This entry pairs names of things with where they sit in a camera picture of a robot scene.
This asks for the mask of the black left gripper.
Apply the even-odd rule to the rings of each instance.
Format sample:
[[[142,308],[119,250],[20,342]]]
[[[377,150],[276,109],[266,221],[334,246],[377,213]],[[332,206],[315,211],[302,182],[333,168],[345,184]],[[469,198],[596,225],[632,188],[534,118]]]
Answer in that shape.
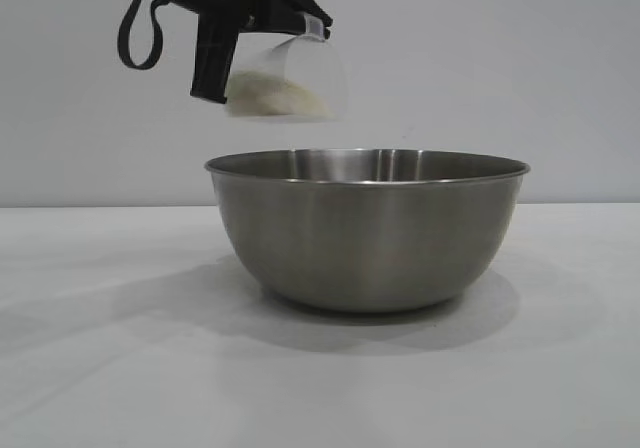
[[[333,19],[315,0],[210,0],[224,17],[240,22],[241,29],[256,33],[298,34],[302,13],[322,21],[326,39]],[[198,16],[194,72],[190,95],[225,104],[226,86],[239,37],[238,27],[214,14]]]

